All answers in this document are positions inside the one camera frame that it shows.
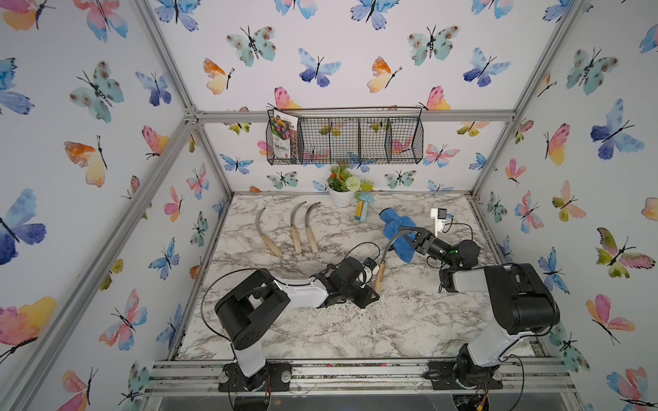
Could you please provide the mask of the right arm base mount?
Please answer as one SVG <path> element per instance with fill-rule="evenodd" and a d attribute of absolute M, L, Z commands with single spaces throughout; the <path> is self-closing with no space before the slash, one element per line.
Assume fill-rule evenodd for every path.
<path fill-rule="evenodd" d="M 478 366 L 471 358 L 468 345 L 464 344 L 454 360 L 430 361 L 423 378 L 429 380 L 433 390 L 476 390 L 489 388 L 501 390 L 503 384 L 494 379 L 500 365 Z"/>

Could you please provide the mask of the teal garden trowel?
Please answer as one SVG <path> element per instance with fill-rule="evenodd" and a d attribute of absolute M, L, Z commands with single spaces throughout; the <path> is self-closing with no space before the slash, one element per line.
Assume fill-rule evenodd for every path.
<path fill-rule="evenodd" d="M 367 222 L 367 216 L 368 216 L 368 207 L 371 203 L 375 201 L 375 197 L 372 195 L 371 192 L 364 191 L 361 192 L 359 196 L 360 200 L 360 206 L 361 206 L 361 212 L 360 212 L 360 217 L 359 221 L 362 223 Z"/>

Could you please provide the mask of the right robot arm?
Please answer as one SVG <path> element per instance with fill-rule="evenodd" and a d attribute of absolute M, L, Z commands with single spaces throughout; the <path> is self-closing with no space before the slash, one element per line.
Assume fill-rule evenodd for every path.
<path fill-rule="evenodd" d="M 506 263 L 478 267 L 480 247 L 472 240 L 452 245 L 427 229 L 399 228 L 399 238 L 413 253 L 442 263 L 440 285 L 450 293 L 483 293 L 489 297 L 493 319 L 481 334 L 464 345 L 456 357 L 455 380 L 466 388 L 492 378 L 504 355 L 521 340 L 543 337 L 560 323 L 560 310 L 531 264 Z"/>

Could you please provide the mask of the white pot with plant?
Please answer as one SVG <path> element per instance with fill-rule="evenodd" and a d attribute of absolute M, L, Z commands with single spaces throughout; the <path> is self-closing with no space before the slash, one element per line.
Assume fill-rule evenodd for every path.
<path fill-rule="evenodd" d="M 354 175 L 348 164 L 340 163 L 331 167 L 327 187 L 332 203 L 337 208 L 345 208 L 359 200 L 363 192 L 373 191 L 375 184 Z"/>

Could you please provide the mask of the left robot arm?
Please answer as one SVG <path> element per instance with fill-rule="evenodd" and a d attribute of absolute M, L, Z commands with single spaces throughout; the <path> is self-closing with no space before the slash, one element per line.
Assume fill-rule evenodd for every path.
<path fill-rule="evenodd" d="M 236 375 L 247 380 L 266 377 L 261 339 L 289 308 L 329 308 L 353 303 L 364 309 L 380 299 L 369 283 L 380 273 L 372 258 L 346 257 L 306 280 L 281 279 L 267 269 L 253 269 L 214 306 L 236 358 Z"/>

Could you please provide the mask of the seed packet in basket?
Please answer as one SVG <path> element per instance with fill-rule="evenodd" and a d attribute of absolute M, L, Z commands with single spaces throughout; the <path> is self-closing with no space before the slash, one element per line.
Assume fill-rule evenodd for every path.
<path fill-rule="evenodd" d="M 298 118 L 283 111 L 272 110 L 269 124 L 276 159 L 295 159 Z"/>

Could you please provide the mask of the yellow handled garden tool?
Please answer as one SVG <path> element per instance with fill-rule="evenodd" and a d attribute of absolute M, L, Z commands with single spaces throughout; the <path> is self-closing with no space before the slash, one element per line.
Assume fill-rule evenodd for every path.
<path fill-rule="evenodd" d="M 358 221 L 361 220 L 361 216 L 362 216 L 362 213 L 363 213 L 363 206 L 364 206 L 364 202 L 362 200 L 359 200 L 357 208 L 356 208 L 354 219 L 356 219 Z"/>

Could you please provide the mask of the blue microfiber rag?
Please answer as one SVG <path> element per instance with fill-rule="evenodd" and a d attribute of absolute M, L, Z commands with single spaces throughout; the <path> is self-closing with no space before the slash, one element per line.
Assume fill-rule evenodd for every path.
<path fill-rule="evenodd" d="M 400 216 L 392 208 L 386 208 L 380 212 L 380 219 L 385 223 L 383 234 L 388 240 L 399 234 L 405 228 L 415 228 L 416 224 L 408 216 Z M 415 255 L 415 249 L 402 236 L 392 244 L 387 245 L 387 252 L 394 250 L 396 255 L 405 264 L 411 263 Z"/>

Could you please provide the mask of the aluminium front rail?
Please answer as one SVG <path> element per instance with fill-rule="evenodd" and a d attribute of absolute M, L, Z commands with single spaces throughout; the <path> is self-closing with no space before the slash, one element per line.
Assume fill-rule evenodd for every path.
<path fill-rule="evenodd" d="M 423 378 L 435 359 L 271 360 L 292 365 L 290 388 L 276 392 L 289 396 L 392 395 L 463 393 L 557 393 L 572 394 L 576 387 L 563 363 L 556 358 L 525 357 L 504 362 L 493 377 L 501 390 L 433 390 Z M 232 361 L 161 361 L 154 365 L 147 383 L 149 397 L 219 396 L 223 366 Z"/>

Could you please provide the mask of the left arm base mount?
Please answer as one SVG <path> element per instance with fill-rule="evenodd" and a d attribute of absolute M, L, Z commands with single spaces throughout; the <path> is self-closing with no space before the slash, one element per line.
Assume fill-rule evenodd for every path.
<path fill-rule="evenodd" d="M 223 366 L 219 378 L 219 392 L 242 393 L 267 389 L 285 392 L 290 388 L 292 365 L 289 362 L 266 361 L 264 368 L 251 377 L 243 374 L 236 362 Z"/>

